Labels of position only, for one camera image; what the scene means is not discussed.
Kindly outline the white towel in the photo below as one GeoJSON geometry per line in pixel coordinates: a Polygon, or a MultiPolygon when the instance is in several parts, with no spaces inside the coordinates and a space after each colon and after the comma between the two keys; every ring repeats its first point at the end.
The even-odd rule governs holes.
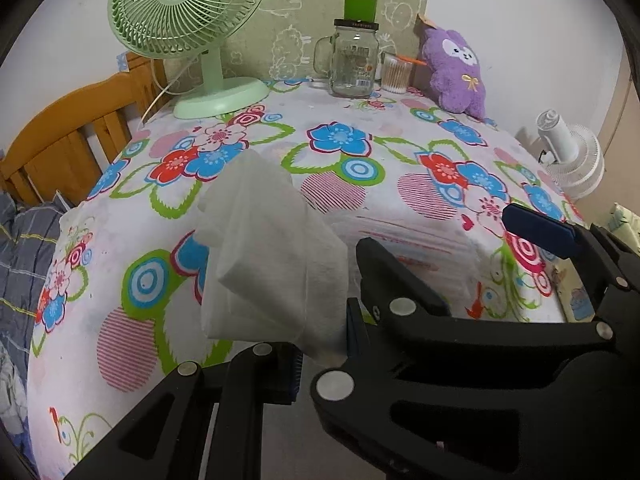
{"type": "Polygon", "coordinates": [[[208,249],[201,326],[209,339],[290,342],[324,366],[346,359],[348,248],[291,175],[253,150],[198,203],[208,249]]]}

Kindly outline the clear zip bag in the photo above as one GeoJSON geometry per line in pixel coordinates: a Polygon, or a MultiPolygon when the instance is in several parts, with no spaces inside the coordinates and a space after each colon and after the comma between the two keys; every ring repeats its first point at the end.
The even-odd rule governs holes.
{"type": "Polygon", "coordinates": [[[350,272],[357,272],[355,245],[371,237],[384,246],[450,307],[465,315],[475,298],[480,280],[480,257],[473,242],[456,228],[403,226],[398,222],[366,216],[345,217],[332,224],[334,232],[349,247],[350,272]]]}

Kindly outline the yellow cartoon storage box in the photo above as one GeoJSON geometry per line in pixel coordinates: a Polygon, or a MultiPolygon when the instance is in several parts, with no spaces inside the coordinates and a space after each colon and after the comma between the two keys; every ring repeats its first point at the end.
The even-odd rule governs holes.
{"type": "Polygon", "coordinates": [[[639,216],[615,204],[605,224],[556,228],[548,247],[552,285],[569,323],[590,323],[610,292],[627,299],[639,290],[639,216]]]}

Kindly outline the white floor fan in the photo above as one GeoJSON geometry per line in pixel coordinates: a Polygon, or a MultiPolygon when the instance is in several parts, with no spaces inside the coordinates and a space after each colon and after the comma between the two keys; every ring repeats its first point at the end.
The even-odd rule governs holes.
{"type": "Polygon", "coordinates": [[[553,108],[536,119],[544,144],[542,164],[571,200],[581,200],[601,183],[604,156],[598,137],[582,125],[567,125],[553,108]]]}

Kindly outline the beige door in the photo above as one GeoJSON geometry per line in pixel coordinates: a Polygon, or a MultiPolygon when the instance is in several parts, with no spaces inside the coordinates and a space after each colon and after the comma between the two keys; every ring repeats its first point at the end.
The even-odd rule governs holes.
{"type": "Polygon", "coordinates": [[[615,204],[639,212],[639,97],[626,53],[608,114],[599,133],[605,170],[600,185],[578,200],[577,209],[588,223],[604,221],[615,204]]]}

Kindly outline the floral tablecloth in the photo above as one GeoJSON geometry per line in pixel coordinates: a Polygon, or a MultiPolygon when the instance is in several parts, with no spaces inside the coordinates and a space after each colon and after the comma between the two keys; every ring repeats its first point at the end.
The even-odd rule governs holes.
{"type": "Polygon", "coordinates": [[[456,228],[480,280],[460,318],[560,322],[551,256],[506,232],[512,203],[577,221],[564,192],[489,119],[410,91],[344,100],[275,84],[234,114],[183,122],[163,110],[60,222],[40,295],[27,399],[38,474],[61,479],[179,363],[243,349],[201,330],[207,252],[198,200],[247,148],[281,166],[326,220],[366,216],[456,228]]]}

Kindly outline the cotton swab jar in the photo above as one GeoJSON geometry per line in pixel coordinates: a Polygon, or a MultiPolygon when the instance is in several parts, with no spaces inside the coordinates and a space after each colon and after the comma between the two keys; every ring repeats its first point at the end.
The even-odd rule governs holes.
{"type": "Polygon", "coordinates": [[[405,93],[410,84],[411,74],[416,66],[427,66],[427,62],[417,58],[385,52],[382,57],[381,88],[392,93],[405,93]]]}

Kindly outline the glass mason jar mug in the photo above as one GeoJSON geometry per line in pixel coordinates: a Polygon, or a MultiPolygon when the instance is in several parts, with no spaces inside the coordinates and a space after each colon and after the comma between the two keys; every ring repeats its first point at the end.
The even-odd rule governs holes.
{"type": "Polygon", "coordinates": [[[364,99],[374,87],[378,66],[378,24],[334,20],[334,33],[314,45],[314,72],[329,81],[334,96],[364,99]]]}

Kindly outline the purple plush bunny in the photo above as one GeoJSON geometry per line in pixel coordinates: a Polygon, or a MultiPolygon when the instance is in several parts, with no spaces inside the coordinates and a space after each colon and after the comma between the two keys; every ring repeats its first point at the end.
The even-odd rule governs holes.
{"type": "Polygon", "coordinates": [[[447,112],[485,118],[486,88],[480,60],[453,29],[426,26],[422,58],[431,67],[430,88],[447,112]]]}

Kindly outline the grey plaid pillow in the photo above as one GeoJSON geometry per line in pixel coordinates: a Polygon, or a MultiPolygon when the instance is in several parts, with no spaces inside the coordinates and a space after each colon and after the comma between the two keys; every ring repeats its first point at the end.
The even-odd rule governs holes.
{"type": "Polygon", "coordinates": [[[1,194],[1,343],[22,379],[27,377],[38,299],[65,211],[59,200],[29,207],[1,194]]]}

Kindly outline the green cup on jar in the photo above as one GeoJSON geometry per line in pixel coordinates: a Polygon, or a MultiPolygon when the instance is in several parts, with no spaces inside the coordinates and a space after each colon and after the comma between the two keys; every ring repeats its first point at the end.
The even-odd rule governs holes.
{"type": "Polygon", "coordinates": [[[378,0],[344,0],[343,18],[347,21],[374,23],[378,0]]]}

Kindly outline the green desk fan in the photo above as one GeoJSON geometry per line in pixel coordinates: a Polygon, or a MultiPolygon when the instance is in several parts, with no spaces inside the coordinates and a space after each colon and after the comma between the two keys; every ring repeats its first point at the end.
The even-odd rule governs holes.
{"type": "Polygon", "coordinates": [[[154,58],[198,58],[202,84],[179,96],[175,118],[201,119],[244,110],[269,94],[255,77],[227,78],[220,47],[262,0],[108,0],[111,29],[130,51],[154,58]]]}

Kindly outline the green patterned wall board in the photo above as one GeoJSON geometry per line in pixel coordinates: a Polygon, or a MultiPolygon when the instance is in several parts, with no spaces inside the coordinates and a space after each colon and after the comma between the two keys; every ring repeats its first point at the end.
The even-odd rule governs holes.
{"type": "MultiPolygon", "coordinates": [[[[405,56],[420,50],[418,15],[427,0],[376,0],[380,51],[405,56]]],[[[220,48],[226,77],[289,81],[314,76],[314,45],[334,32],[344,0],[262,0],[250,20],[220,48]]]]}

